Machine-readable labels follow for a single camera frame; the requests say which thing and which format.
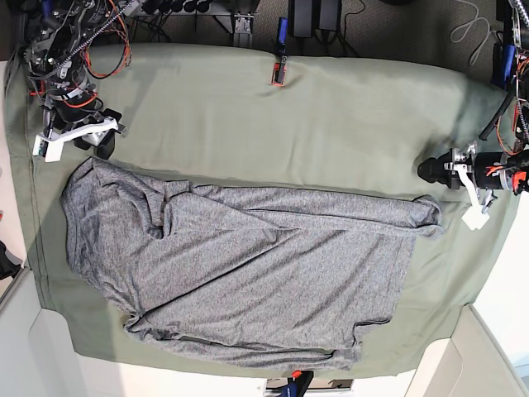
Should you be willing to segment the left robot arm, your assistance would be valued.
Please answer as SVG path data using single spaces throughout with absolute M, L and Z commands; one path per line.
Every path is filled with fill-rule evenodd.
M 528 2 L 497 1 L 496 19 L 503 29 L 487 33 L 495 40 L 491 82 L 505 96 L 476 141 L 418 165 L 427 183 L 459 189 L 467 177 L 475 192 L 528 190 Z

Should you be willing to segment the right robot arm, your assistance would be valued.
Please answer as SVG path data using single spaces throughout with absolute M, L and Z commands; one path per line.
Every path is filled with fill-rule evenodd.
M 124 132 L 122 115 L 104 105 L 97 83 L 123 71 L 131 62 L 131 43 L 124 20 L 131 2 L 43 1 L 23 51 L 30 94 L 41 102 L 43 127 L 32 154 L 46 162 L 61 159 L 71 142 L 103 160 Z M 123 49 L 117 65 L 98 73 L 89 47 L 104 33 L 117 35 Z

